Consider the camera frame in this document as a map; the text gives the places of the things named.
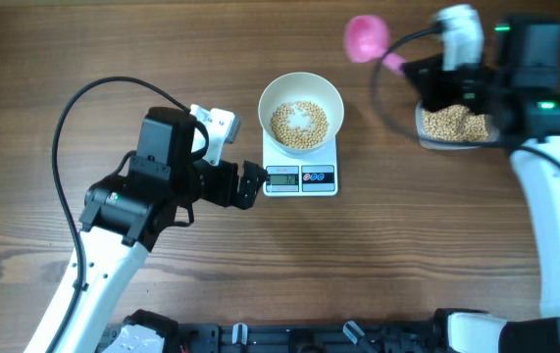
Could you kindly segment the pink plastic measuring scoop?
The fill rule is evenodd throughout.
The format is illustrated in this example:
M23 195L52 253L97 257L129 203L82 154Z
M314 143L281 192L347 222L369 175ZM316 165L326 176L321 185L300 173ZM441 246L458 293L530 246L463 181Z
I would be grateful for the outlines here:
M360 15L352 18L345 26L343 45L352 63L378 61L398 76L404 76L402 65L406 60L397 54L384 53L389 47L389 28L386 22L375 15Z

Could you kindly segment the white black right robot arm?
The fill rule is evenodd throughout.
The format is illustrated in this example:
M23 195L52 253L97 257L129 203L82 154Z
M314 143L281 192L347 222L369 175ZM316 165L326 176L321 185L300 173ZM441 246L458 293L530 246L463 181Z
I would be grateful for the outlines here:
M491 117L529 206L541 273L540 316L509 322L484 312L441 310L446 352L560 352L560 22L511 15L496 28L493 68L483 62L479 16L440 11L432 32L441 55L403 65L430 111L461 104Z

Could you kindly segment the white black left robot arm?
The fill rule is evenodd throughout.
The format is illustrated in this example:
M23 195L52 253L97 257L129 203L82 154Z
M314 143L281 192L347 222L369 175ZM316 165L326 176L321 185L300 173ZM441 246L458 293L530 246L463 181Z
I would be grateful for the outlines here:
M238 117L229 111L190 112L153 107L144 117L138 144L114 172L86 192L79 217L81 248L75 251L32 339L29 352L90 352L159 234L176 227L178 210L194 221L199 199L246 210L267 178L251 162L222 160L234 141Z

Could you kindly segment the white digital kitchen scale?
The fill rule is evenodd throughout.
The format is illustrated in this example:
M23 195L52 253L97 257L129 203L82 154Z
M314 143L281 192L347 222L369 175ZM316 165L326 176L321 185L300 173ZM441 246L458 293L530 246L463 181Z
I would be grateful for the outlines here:
M263 165L268 197L326 197L338 192L335 138L312 152L290 155L264 133Z

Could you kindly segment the soybeans in white bowl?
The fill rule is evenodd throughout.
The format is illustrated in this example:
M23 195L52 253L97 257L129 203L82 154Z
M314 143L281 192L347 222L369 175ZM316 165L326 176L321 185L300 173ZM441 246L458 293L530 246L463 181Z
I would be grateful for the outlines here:
M320 106L303 100L281 104L271 118L276 140L294 149L310 149L321 143L329 125Z

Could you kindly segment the white bowl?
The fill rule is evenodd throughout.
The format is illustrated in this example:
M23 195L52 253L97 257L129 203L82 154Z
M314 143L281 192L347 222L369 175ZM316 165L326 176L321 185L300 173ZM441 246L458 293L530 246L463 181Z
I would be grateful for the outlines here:
M310 149L294 149L281 144L271 128L271 118L277 107L301 100L320 106L330 124L323 141ZM277 147L291 155L305 154L336 137L344 119L344 103L338 90L327 79L311 73L290 73L276 78L265 88L258 103L258 118L263 132L275 141Z

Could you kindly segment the pile of soybeans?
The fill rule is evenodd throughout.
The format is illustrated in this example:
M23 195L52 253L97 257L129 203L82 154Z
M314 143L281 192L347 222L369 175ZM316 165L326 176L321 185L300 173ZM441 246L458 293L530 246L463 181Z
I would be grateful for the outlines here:
M475 115L462 105L452 105L436 112L422 110L427 136L444 141L487 141L489 131L485 115Z

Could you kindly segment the clear plastic bean container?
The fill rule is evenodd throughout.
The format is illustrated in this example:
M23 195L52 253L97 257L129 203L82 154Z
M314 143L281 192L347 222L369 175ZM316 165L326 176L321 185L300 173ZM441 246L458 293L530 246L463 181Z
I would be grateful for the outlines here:
M496 142L499 131L491 124L491 116L473 114L467 107L452 105L436 112L416 106L416 130L420 145L432 150L462 150L462 142Z

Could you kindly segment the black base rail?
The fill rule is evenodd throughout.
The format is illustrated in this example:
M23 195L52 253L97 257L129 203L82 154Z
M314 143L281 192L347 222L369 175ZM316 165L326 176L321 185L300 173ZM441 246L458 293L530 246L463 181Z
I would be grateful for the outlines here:
M363 325L364 336L352 341L342 325L333 326L250 326L244 343L234 342L232 326L181 324L171 352L439 352L433 326L409 324Z

